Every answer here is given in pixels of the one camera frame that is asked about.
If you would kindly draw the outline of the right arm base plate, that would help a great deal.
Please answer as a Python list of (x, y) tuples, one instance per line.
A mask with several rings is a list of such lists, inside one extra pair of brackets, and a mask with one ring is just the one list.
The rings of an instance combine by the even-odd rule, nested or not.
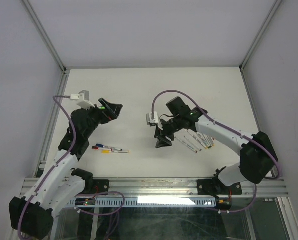
[(219, 180), (208, 178), (208, 179), (198, 179), (196, 183), (197, 183), (198, 195), (201, 195), (201, 196), (202, 195), (210, 195), (213, 197), (216, 197), (219, 195), (238, 196), (243, 194), (240, 182), (234, 183), (231, 186), (225, 186)]

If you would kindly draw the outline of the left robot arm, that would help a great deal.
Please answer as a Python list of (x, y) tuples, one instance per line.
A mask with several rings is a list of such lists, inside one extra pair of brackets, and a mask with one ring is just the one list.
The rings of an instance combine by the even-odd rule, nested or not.
[(116, 120), (123, 108), (100, 98), (100, 106), (87, 100), (78, 100), (79, 109), (69, 114), (53, 97), (69, 122), (64, 138), (52, 164), (45, 169), (39, 180), (23, 196), (14, 197), (9, 203), (11, 227), (17, 231), (21, 240), (42, 240), (53, 228), (54, 221), (78, 194), (89, 194), (94, 188), (93, 174), (77, 167), (88, 149), (89, 138), (98, 126)]

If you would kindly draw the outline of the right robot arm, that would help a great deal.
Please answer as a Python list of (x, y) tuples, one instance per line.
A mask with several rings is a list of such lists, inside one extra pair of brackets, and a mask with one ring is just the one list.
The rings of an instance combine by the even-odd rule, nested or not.
[(266, 133), (251, 134), (229, 128), (211, 120), (206, 110), (198, 106), (191, 109), (180, 97), (175, 97), (166, 106), (171, 113), (168, 121), (160, 119), (156, 111), (146, 115), (147, 124), (155, 127), (156, 148), (172, 146), (175, 133), (191, 130), (216, 139), (239, 156), (238, 163), (216, 171), (212, 187), (217, 193), (223, 194), (239, 182), (261, 183), (278, 162)]

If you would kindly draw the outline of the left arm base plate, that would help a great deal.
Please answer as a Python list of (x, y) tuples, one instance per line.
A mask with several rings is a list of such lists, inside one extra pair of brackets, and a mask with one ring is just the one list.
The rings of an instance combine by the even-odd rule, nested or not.
[(79, 195), (95, 195), (107, 193), (110, 188), (109, 179), (89, 179), (85, 182), (84, 190)]

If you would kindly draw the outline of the red brown capped pen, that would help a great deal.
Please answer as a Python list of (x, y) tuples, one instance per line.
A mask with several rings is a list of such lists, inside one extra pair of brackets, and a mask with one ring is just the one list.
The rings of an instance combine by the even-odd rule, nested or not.
[(206, 145), (206, 147), (208, 149), (210, 149), (212, 147), (212, 145), (208, 142), (208, 140), (204, 137), (204, 135), (202, 134), (201, 136), (201, 140), (204, 142), (204, 144)]

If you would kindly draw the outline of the purple pen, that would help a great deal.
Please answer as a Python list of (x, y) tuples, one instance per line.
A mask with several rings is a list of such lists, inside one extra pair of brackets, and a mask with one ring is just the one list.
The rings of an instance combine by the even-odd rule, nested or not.
[(175, 139), (180, 142), (181, 144), (183, 144), (184, 146), (186, 146), (187, 148), (189, 148), (192, 152), (194, 153), (198, 153), (198, 151), (192, 146), (190, 145), (189, 143), (187, 143), (186, 141), (184, 141), (183, 139), (181, 138), (178, 138), (178, 137), (175, 137)]

